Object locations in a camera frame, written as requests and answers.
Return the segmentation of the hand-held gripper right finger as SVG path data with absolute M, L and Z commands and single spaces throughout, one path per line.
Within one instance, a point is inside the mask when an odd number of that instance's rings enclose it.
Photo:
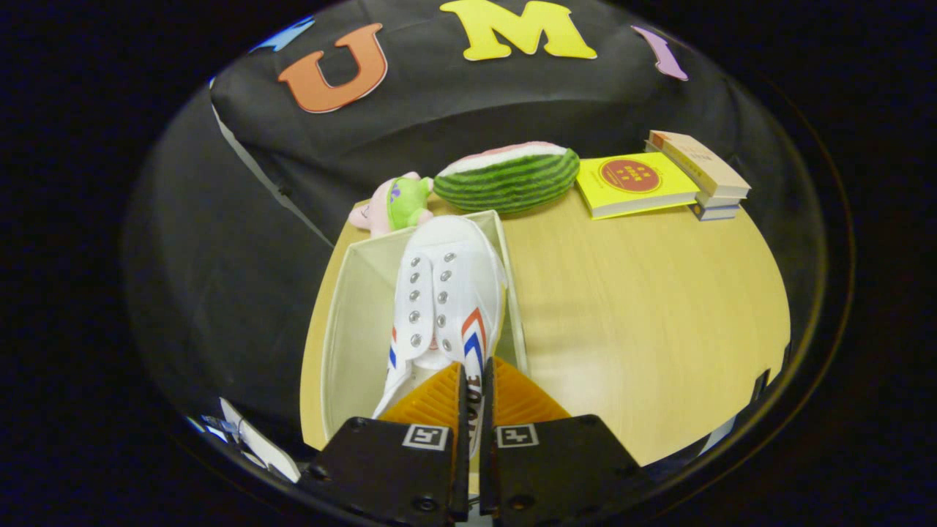
M 605 524 L 648 489 L 645 471 L 598 416 L 570 416 L 516 367 L 488 360 L 482 514 L 496 524 Z

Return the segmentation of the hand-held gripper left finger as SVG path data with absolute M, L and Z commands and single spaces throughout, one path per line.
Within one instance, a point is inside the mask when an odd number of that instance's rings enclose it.
M 454 363 L 402 398 L 389 418 L 348 418 L 307 468 L 307 492 L 358 523 L 465 520 L 467 389 Z

